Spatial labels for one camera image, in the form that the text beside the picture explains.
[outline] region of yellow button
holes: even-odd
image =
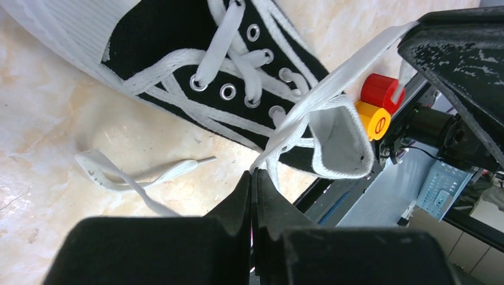
[[[362,101],[355,104],[359,117],[364,125],[369,140],[383,138],[390,126],[390,114],[384,108],[377,107]]]

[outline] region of tile floor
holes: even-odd
[[[476,7],[477,0],[278,0],[329,70],[386,27],[429,11]],[[396,77],[394,49],[365,77]],[[257,153],[122,96],[77,70],[0,8],[0,283],[34,284],[63,238],[89,216],[153,216],[135,193],[91,183],[75,153],[98,148],[125,172],[142,175],[179,159],[218,161],[150,189],[183,215],[203,215],[233,189]],[[293,201],[314,179],[281,166]]]

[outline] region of marble surface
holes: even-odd
[[[329,70],[381,30],[429,11],[476,7],[474,0],[278,0]],[[149,194],[183,215],[203,215],[233,189],[257,153],[168,113],[135,102],[66,63],[0,8],[0,283],[43,280],[67,232],[89,216],[154,216],[136,193],[108,192],[74,160],[98,148],[125,172],[177,160],[218,161]],[[396,77],[390,49],[347,91],[357,99],[365,77]],[[293,201],[313,177],[280,166]]]

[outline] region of wire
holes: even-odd
[[[414,147],[414,146],[411,146],[411,145],[405,145],[405,146],[400,147],[400,149],[405,149],[405,148],[413,148],[415,150],[420,150],[423,153],[425,153],[426,155],[428,155],[430,158],[435,159],[435,160],[440,160],[438,157],[433,156],[432,154],[430,154],[428,151],[424,150],[423,148]]]

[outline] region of red button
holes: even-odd
[[[361,90],[361,101],[382,107],[390,114],[394,114],[401,106],[406,95],[406,90],[403,89],[399,100],[395,103],[392,101],[392,96],[398,86],[399,81],[397,79],[373,73],[364,82]]]

